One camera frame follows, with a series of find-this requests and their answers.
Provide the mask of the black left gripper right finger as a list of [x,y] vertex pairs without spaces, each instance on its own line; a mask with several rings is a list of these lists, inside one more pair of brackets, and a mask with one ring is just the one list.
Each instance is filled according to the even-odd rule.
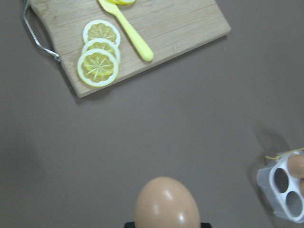
[[200,224],[200,227],[201,227],[201,228],[211,228],[211,224],[210,224],[210,223],[204,223],[204,222],[202,222],[202,223]]

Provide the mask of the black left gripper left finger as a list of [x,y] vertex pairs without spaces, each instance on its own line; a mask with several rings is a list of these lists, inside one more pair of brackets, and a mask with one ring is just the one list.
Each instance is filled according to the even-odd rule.
[[134,222],[126,222],[124,224],[124,228],[135,228],[135,223]]

